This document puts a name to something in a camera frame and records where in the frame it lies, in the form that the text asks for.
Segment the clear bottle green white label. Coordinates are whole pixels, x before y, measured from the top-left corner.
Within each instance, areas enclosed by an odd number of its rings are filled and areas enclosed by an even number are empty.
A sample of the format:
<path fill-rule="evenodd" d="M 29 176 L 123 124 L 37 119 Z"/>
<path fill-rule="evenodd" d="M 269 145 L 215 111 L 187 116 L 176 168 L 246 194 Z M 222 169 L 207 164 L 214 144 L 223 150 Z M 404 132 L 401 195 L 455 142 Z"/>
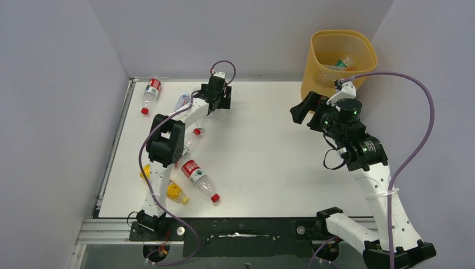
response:
<path fill-rule="evenodd" d="M 336 61 L 334 66 L 341 68 L 353 68 L 355 66 L 355 61 L 351 56 L 344 54 L 339 60 Z"/>

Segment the red label bottle red cap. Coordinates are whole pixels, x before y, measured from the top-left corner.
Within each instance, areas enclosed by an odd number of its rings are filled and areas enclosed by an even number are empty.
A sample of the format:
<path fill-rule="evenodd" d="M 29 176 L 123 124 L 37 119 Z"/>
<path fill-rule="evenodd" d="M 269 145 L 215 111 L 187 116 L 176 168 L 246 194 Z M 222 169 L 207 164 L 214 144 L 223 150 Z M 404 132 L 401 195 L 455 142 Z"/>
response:
<path fill-rule="evenodd" d="M 201 192 L 201 194 L 206 196 L 213 203 L 217 203 L 220 200 L 220 195 L 215 190 L 208 175 L 195 160 L 184 160 L 180 165 L 180 168 L 188 180 Z"/>

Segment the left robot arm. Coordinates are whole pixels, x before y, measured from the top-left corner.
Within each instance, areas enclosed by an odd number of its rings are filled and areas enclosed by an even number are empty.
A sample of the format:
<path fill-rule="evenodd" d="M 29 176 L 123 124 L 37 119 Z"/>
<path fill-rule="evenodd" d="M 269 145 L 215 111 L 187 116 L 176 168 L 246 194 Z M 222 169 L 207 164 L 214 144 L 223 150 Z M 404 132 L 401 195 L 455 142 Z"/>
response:
<path fill-rule="evenodd" d="M 209 81 L 194 90 L 190 101 L 169 115 L 157 114 L 153 118 L 150 134 L 140 148 L 147 151 L 150 172 L 144 173 L 148 187 L 145 202 L 137 214 L 137 222 L 158 235 L 166 231 L 166 190 L 174 165 L 184 152 L 185 131 L 197 120 L 216 109 L 229 109 L 231 86 L 224 72 L 211 74 Z"/>

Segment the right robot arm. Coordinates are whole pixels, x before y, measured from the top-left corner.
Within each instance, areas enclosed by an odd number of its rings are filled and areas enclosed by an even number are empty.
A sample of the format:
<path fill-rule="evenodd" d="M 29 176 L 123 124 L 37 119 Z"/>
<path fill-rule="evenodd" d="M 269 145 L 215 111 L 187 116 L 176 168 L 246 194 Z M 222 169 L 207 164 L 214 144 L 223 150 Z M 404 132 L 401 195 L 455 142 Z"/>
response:
<path fill-rule="evenodd" d="M 436 249 L 416 232 L 398 189 L 390 187 L 387 155 L 381 142 L 366 132 L 360 121 L 361 109 L 356 99 L 331 103 L 328 97 L 313 91 L 290 109 L 297 124 L 308 112 L 314 113 L 308 127 L 335 142 L 332 148 L 362 189 L 377 227 L 377 231 L 371 231 L 332 207 L 317 213 L 315 232 L 322 239 L 337 236 L 347 242 L 362 254 L 367 268 L 389 268 L 391 254 L 395 268 L 412 268 L 436 256 Z"/>

